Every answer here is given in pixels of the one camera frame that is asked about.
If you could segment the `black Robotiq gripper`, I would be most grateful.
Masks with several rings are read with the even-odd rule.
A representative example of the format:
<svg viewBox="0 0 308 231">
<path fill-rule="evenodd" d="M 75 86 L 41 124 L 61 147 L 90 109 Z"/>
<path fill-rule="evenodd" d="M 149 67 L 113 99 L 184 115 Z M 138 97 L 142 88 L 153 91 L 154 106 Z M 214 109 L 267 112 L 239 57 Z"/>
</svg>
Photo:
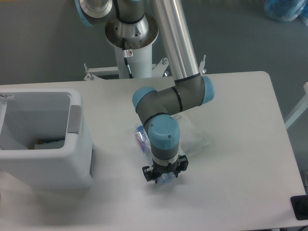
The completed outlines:
<svg viewBox="0 0 308 231">
<path fill-rule="evenodd" d="M 188 159 L 186 155 L 181 155 L 178 157 L 178 161 L 173 164 L 169 163 L 167 166 L 159 165 L 156 162 L 153 162 L 153 166 L 144 166 L 142 167 L 142 172 L 147 181 L 154 181 L 155 184 L 158 183 L 158 177 L 161 177 L 164 173 L 172 172 L 175 177 L 179 176 L 179 173 L 186 171 L 188 167 Z"/>
</svg>

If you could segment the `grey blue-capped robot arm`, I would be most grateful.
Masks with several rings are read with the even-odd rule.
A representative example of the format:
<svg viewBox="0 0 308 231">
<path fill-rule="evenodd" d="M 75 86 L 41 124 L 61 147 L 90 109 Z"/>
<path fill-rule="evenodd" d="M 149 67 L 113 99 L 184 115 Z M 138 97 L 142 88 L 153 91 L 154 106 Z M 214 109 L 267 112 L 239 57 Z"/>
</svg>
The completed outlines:
<svg viewBox="0 0 308 231">
<path fill-rule="evenodd" d="M 174 85 L 164 90 L 142 87 L 132 103 L 151 146 L 151 164 L 142 168 L 147 181 L 164 174 L 178 176 L 189 161 L 179 154 L 180 127 L 174 114 L 213 100 L 214 86 L 198 67 L 182 3 L 153 0 L 154 15 L 142 0 L 76 0 L 84 24 L 105 22 L 105 36 L 113 46 L 121 79 L 152 77 L 152 45 L 163 39 Z"/>
</svg>

